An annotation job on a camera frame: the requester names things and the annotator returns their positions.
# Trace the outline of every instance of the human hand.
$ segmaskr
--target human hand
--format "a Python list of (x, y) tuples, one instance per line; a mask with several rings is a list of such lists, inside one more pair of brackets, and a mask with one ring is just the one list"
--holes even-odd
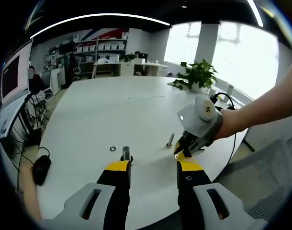
[(216, 134), (214, 140), (227, 138), (240, 131), (241, 121), (237, 110), (222, 109), (223, 124)]

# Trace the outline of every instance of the white table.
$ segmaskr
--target white table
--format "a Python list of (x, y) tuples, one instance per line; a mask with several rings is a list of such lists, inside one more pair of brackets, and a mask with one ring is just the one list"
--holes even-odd
[[(51, 152), (51, 167), (37, 188), (44, 219), (54, 218), (64, 202), (104, 168), (118, 161), (123, 146), (134, 157), (126, 229), (155, 223), (179, 209), (173, 148), (183, 132), (177, 111), (195, 94), (167, 85), (167, 77), (115, 77), (73, 82), (55, 108), (41, 146)], [(235, 151), (246, 131), (238, 133)], [(215, 141), (195, 155), (211, 180), (225, 167), (234, 137)], [(46, 154), (39, 151), (39, 156)]]
[(92, 78), (96, 77), (97, 66), (100, 65), (117, 65), (120, 76), (133, 76), (134, 74), (134, 65), (143, 66), (147, 76), (161, 76), (165, 77), (167, 75), (168, 66), (159, 64), (159, 63), (150, 63), (146, 62), (143, 64), (133, 63), (133, 62), (114, 62), (114, 63), (94, 63)]

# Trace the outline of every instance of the metal pin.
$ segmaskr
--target metal pin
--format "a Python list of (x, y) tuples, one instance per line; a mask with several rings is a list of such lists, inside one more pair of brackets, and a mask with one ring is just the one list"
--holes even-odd
[(171, 143), (172, 143), (172, 141), (173, 141), (173, 139), (174, 139), (174, 136), (175, 136), (174, 133), (171, 134), (170, 139), (169, 139), (169, 142), (166, 144), (166, 148), (170, 149), (170, 147), (171, 147)]
[(128, 146), (123, 147), (123, 158), (125, 161), (131, 161), (130, 149)]

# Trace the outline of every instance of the potted plant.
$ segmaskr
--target potted plant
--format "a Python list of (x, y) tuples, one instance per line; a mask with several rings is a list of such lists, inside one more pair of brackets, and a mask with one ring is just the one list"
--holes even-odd
[(123, 54), (120, 56), (120, 60), (123, 60), (124, 62), (132, 61), (136, 58), (135, 54)]
[(213, 81), (216, 80), (214, 73), (217, 73), (217, 71), (204, 59), (202, 62), (194, 62), (194, 64), (181, 62), (181, 66), (185, 67), (186, 73), (178, 73), (177, 77), (184, 80), (175, 80), (173, 82), (173, 86), (181, 90), (183, 90), (183, 86), (186, 86), (190, 90), (199, 93), (202, 88), (211, 88)]

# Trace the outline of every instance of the monitor screen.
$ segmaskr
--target monitor screen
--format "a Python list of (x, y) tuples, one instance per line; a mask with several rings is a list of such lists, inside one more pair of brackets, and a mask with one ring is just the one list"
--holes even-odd
[(20, 56), (17, 56), (2, 73), (2, 97), (7, 96), (18, 86), (18, 63)]
[(59, 54), (70, 53), (70, 52), (73, 52), (74, 49), (75, 49), (75, 43), (74, 42), (62, 44), (59, 47)]
[(19, 48), (8, 59), (1, 72), (1, 103), (6, 107), (28, 93), (28, 68), (32, 40)]

